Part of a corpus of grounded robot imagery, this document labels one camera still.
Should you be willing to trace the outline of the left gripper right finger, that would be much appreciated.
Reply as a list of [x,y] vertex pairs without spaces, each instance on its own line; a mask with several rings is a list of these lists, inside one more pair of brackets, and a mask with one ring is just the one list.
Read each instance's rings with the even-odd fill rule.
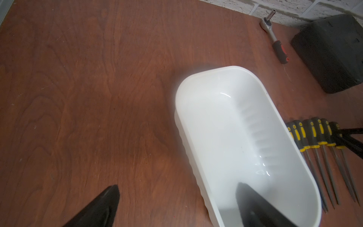
[[236,201],[245,227],[295,227],[296,225],[246,183],[236,188]]

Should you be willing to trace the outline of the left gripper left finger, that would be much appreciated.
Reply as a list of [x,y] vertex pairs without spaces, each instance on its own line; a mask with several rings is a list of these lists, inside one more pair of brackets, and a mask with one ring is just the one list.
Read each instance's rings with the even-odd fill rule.
[[102,191],[76,216],[69,220],[66,227],[111,227],[120,201],[118,185],[111,185]]

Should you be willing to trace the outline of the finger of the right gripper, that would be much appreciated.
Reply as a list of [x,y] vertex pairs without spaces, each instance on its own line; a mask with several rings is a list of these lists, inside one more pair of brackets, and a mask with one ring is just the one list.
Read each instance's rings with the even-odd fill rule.
[[362,128],[352,128],[352,129],[332,129],[332,138],[334,139],[336,145],[339,147],[346,147],[350,149],[353,153],[363,158],[363,143],[352,137],[354,134],[363,134]]

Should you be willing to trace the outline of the yellow black file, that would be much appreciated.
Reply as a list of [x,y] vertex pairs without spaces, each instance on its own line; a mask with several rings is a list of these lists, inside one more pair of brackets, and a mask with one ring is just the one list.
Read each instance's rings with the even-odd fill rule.
[[[336,128],[341,129],[337,122],[330,122],[329,126],[330,126],[331,130],[334,129],[334,128],[335,129]],[[343,162],[343,168],[346,171],[348,179],[350,181],[350,184],[351,184],[351,186],[353,188],[356,201],[358,202],[359,205],[361,205],[361,198],[360,198],[360,195],[359,195],[358,190],[356,188],[356,184],[355,184],[353,176],[351,174],[351,170],[350,170],[350,167],[349,167],[349,164],[348,164],[348,161],[347,161],[347,158],[346,158],[346,154],[345,154],[345,149],[348,149],[348,148],[340,147],[340,146],[338,147],[337,145],[336,145],[336,148],[340,150],[341,157],[342,157],[342,162]]]
[[326,176],[326,174],[325,174],[325,172],[323,170],[323,164],[321,162],[321,159],[320,159],[320,156],[319,156],[319,153],[318,153],[318,149],[321,148],[322,151],[323,151],[323,148],[317,142],[316,128],[315,128],[314,123],[312,122],[311,119],[303,120],[302,124],[303,124],[304,130],[306,132],[308,143],[309,143],[310,147],[312,149],[314,149],[316,160],[317,160],[318,167],[319,167],[319,170],[320,170],[320,174],[322,176],[322,179],[323,179],[325,188],[327,190],[328,196],[330,198],[330,201],[332,203],[333,208],[335,208],[335,204],[337,204],[337,201],[336,201],[333,189],[332,189],[332,185],[331,185],[329,176]]
[[311,120],[314,123],[314,126],[317,131],[317,136],[316,136],[317,142],[323,148],[323,158],[324,158],[325,166],[327,169],[327,173],[328,173],[331,185],[332,185],[332,189],[333,189],[337,204],[340,204],[340,200],[338,197],[336,183],[335,183],[335,180],[333,178],[333,174],[332,174],[332,171],[330,168],[330,163],[328,161],[328,152],[327,152],[326,148],[329,148],[332,151],[333,158],[336,161],[336,164],[337,164],[338,169],[343,177],[343,180],[348,188],[348,191],[349,191],[353,201],[356,202],[355,194],[354,194],[353,188],[350,184],[350,181],[348,179],[347,173],[343,168],[343,164],[342,164],[336,150],[334,149],[336,143],[331,138],[332,130],[329,126],[329,122],[326,119],[320,119],[318,117],[313,117]]
[[294,142],[297,145],[299,151],[301,152],[302,157],[307,162],[307,165],[318,186],[318,190],[319,190],[320,197],[321,197],[322,208],[325,213],[328,213],[329,208],[327,207],[327,201],[326,201],[324,193],[321,189],[321,185],[319,183],[319,179],[316,174],[313,162],[308,153],[308,149],[310,148],[310,146],[309,146],[307,138],[306,138],[306,133],[304,132],[303,127],[301,125],[302,125],[302,123],[300,121],[292,121],[292,122],[286,123],[286,127],[287,127],[288,131],[290,132],[291,137],[294,139]]
[[329,122],[325,118],[323,118],[321,122],[324,129],[324,137],[326,139],[327,146],[331,147],[334,159],[336,160],[338,169],[343,177],[344,182],[346,183],[348,191],[351,194],[353,200],[360,204],[361,198],[356,188],[356,184],[352,176],[345,152],[348,148],[352,149],[354,152],[363,150],[363,144],[351,136],[352,134],[362,134],[363,129],[340,129],[340,126],[337,122]]
[[331,178],[330,166],[327,159],[327,152],[324,145],[327,141],[324,137],[324,128],[318,117],[306,120],[292,121],[294,140],[302,153],[307,157],[311,172],[318,186],[322,200],[322,208],[328,213],[329,203],[326,200],[323,190],[325,189],[331,205],[339,204],[339,199],[335,192],[334,180]]

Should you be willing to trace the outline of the white plastic storage box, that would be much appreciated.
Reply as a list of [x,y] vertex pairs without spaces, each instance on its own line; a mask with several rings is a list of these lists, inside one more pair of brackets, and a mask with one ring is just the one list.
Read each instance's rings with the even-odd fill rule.
[[228,66],[187,77],[176,92],[175,123],[213,226],[243,226],[240,183],[296,226],[320,225],[317,184],[252,72]]

